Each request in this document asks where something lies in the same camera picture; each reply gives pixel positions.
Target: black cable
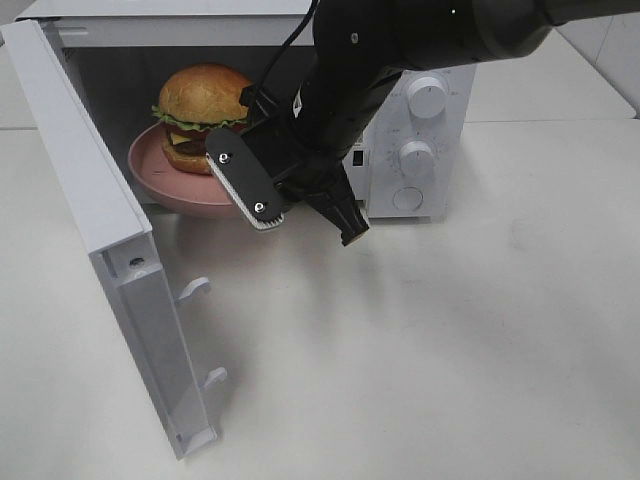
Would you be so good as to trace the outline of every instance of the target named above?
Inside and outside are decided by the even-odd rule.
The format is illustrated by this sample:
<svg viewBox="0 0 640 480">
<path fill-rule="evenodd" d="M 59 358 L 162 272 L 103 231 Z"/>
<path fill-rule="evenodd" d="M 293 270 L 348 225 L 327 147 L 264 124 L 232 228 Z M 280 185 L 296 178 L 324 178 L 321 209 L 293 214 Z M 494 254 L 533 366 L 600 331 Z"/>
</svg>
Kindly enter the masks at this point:
<svg viewBox="0 0 640 480">
<path fill-rule="evenodd" d="M 280 57 L 282 57 L 282 54 L 287 51 L 287 49 L 291 46 L 291 44 L 296 40 L 296 38 L 300 36 L 302 31 L 307 27 L 307 25 L 313 18 L 313 14 L 315 13 L 317 6 L 318 6 L 318 0 L 311 0 L 311 5 L 309 6 L 309 10 L 307 11 L 302 21 L 300 22 L 300 25 L 298 25 L 298 27 L 291 33 L 291 35 L 289 35 L 289 38 L 287 38 L 284 41 L 284 43 L 280 46 L 280 48 L 275 53 L 275 55 L 271 58 L 271 60 L 269 61 L 265 69 L 262 71 L 262 74 L 260 75 L 260 79 L 258 80 L 254 88 L 251 104 L 249 105 L 249 114 L 248 114 L 249 123 L 251 123 L 251 119 L 253 117 L 253 111 L 256 106 L 256 101 L 258 99 L 258 95 L 260 95 L 260 91 L 262 90 L 262 87 L 264 86 L 265 80 L 271 73 L 271 70 L 273 69 L 275 64 L 278 63 L 278 60 L 280 60 Z"/>
</svg>

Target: pink plate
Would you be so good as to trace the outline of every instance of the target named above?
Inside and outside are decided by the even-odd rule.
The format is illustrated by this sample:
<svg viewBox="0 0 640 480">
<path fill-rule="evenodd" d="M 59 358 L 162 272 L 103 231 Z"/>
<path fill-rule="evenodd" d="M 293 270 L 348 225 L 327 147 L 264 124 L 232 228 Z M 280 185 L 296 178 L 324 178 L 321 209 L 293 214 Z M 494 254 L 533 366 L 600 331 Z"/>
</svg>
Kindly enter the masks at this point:
<svg viewBox="0 0 640 480">
<path fill-rule="evenodd" d="M 156 124 L 129 149 L 129 168 L 144 191 L 160 205 L 184 215 L 237 216 L 237 207 L 215 177 L 181 172 L 169 164 L 162 152 L 164 135 L 162 125 Z"/>
</svg>

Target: open microwave door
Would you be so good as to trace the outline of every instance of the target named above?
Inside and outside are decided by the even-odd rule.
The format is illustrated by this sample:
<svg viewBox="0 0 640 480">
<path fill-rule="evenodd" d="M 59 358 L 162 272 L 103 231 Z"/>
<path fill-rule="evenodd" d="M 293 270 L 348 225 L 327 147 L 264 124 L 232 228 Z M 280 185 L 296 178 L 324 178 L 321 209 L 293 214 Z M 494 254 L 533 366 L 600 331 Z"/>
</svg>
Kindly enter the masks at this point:
<svg viewBox="0 0 640 480">
<path fill-rule="evenodd" d="M 215 440 L 205 391 L 226 371 L 196 374 L 151 224 L 69 80 L 55 29 L 24 20 L 2 33 L 44 145 L 149 395 L 178 458 Z"/>
</svg>

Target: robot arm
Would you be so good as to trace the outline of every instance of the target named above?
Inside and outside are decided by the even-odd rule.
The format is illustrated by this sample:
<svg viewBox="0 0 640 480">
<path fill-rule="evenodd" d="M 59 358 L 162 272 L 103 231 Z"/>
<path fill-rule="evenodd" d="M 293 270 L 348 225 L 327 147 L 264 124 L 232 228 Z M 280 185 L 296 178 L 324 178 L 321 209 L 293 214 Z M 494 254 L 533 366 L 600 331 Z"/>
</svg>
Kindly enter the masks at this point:
<svg viewBox="0 0 640 480">
<path fill-rule="evenodd" d="M 208 161 L 254 227 L 282 223 L 304 201 L 348 245 L 368 229 L 342 159 L 403 70 L 431 70 L 523 57 L 553 26 L 640 11 L 637 0 L 322 0 L 316 58 L 285 102 L 238 135 L 215 130 Z"/>
</svg>

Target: hamburger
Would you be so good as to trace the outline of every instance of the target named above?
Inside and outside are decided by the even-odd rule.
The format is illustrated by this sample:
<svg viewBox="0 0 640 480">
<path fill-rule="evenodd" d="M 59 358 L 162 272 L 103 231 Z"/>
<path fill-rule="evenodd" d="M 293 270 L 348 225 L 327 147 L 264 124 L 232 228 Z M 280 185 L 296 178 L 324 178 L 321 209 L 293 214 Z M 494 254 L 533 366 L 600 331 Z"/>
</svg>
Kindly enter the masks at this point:
<svg viewBox="0 0 640 480">
<path fill-rule="evenodd" d="M 205 138 L 216 128 L 246 126 L 247 107 L 239 102 L 248 85 L 251 81 L 240 72 L 214 63 L 193 65 L 167 80 L 152 114 L 165 128 L 162 151 L 174 168 L 211 174 Z"/>
</svg>

